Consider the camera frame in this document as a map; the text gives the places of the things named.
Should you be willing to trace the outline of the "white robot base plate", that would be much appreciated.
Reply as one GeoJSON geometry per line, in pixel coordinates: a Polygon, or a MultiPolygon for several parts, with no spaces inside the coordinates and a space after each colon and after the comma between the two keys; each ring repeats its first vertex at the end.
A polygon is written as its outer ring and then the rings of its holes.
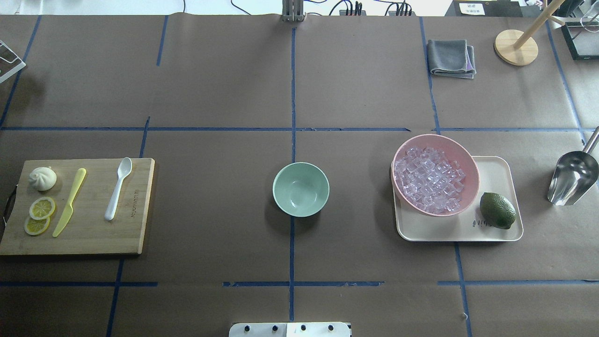
{"type": "Polygon", "coordinates": [[[351,337],[345,322],[246,322],[235,323],[229,337],[351,337]]]}

